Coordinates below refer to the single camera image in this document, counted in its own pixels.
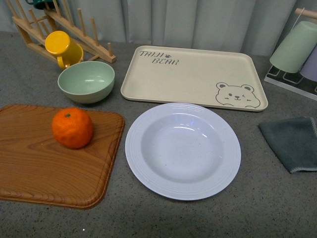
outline towel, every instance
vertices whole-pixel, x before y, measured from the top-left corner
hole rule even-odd
[[[313,118],[262,122],[259,128],[288,172],[317,171],[317,128]]]

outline green cup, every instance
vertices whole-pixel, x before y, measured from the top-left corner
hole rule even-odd
[[[296,73],[316,44],[317,25],[309,21],[301,21],[285,37],[269,61],[282,71]]]
[[[43,10],[46,8],[45,3],[48,4],[50,9],[54,9],[55,5],[53,0],[33,0],[32,2],[28,2],[28,0],[25,0],[27,4],[33,5],[36,9]]]

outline cutting board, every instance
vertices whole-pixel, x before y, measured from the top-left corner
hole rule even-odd
[[[52,135],[62,108],[12,104],[0,109],[0,199],[89,209],[102,201],[124,130],[113,112],[87,110],[92,140],[70,149]]]

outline countertop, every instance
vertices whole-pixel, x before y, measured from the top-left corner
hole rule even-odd
[[[104,100],[77,104],[60,91],[58,65],[27,48],[17,33],[0,32],[0,107],[30,104],[116,112],[125,129],[104,199],[77,210],[0,201],[0,237],[306,237],[317,236],[317,173],[290,174],[262,136],[263,121],[300,116],[317,119],[317,102],[269,84],[268,57],[251,56],[265,91],[262,112],[209,108],[229,123],[241,146],[237,176],[220,193],[197,201],[158,195],[134,176],[125,157],[125,138],[134,120],[159,103],[123,98],[120,88],[139,45],[112,43],[115,84]]]

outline yellow mug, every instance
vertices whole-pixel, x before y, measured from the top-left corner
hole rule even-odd
[[[66,32],[54,31],[45,40],[46,50],[57,59],[61,69],[83,61],[83,48],[76,44]]]

